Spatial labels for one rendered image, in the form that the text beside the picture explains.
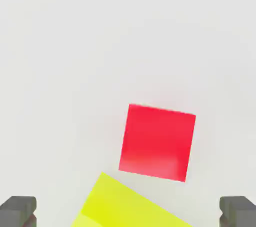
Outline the small yellow cube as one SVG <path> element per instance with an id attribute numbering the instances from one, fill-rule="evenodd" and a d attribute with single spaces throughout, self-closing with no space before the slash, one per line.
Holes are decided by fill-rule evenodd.
<path id="1" fill-rule="evenodd" d="M 101 173 L 71 227 L 192 227 Z"/>

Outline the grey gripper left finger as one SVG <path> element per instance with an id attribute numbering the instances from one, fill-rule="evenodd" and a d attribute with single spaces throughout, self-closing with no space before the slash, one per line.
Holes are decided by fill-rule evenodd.
<path id="1" fill-rule="evenodd" d="M 34 196 L 11 196 L 0 205 L 0 227 L 37 227 Z"/>

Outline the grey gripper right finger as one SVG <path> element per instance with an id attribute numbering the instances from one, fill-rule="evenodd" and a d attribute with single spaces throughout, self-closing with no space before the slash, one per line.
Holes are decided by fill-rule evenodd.
<path id="1" fill-rule="evenodd" d="M 219 227 L 256 227 L 256 205 L 245 196 L 222 196 Z"/>

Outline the small red cube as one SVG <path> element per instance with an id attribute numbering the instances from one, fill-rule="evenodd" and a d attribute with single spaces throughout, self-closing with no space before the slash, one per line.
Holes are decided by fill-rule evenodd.
<path id="1" fill-rule="evenodd" d="M 196 116 L 130 104 L 120 171 L 185 182 Z"/>

